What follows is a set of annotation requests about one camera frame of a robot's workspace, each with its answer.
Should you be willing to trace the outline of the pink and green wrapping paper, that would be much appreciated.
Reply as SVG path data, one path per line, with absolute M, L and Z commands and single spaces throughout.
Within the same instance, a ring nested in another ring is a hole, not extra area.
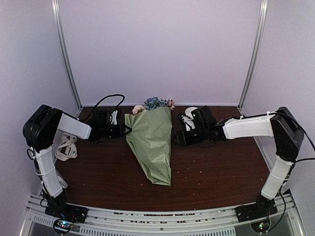
M 172 117 L 168 107 L 138 114 L 125 114 L 125 124 L 132 129 L 126 142 L 146 178 L 157 185 L 171 185 Z

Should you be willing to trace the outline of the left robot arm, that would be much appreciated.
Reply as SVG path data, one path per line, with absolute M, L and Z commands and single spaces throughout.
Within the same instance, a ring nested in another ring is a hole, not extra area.
M 132 128 L 120 122 L 121 110 L 113 112 L 93 108 L 85 120 L 79 120 L 64 111 L 41 105 L 23 127 L 23 135 L 32 154 L 43 196 L 47 201 L 45 214 L 73 223 L 84 223 L 88 209 L 67 204 L 64 187 L 54 164 L 52 145 L 57 131 L 76 138 L 97 142 L 101 138 L 120 138 Z

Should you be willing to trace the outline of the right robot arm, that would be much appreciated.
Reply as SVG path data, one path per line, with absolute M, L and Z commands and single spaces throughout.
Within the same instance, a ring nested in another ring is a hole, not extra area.
M 302 128 L 287 107 L 249 117 L 231 117 L 217 121 L 208 106 L 188 108 L 178 115 L 183 129 L 177 131 L 172 142 L 190 146 L 204 141 L 234 140 L 247 137 L 271 137 L 276 146 L 275 164 L 255 202 L 235 209 L 239 222 L 267 217 L 278 212 L 275 197 L 294 167 L 304 139 Z

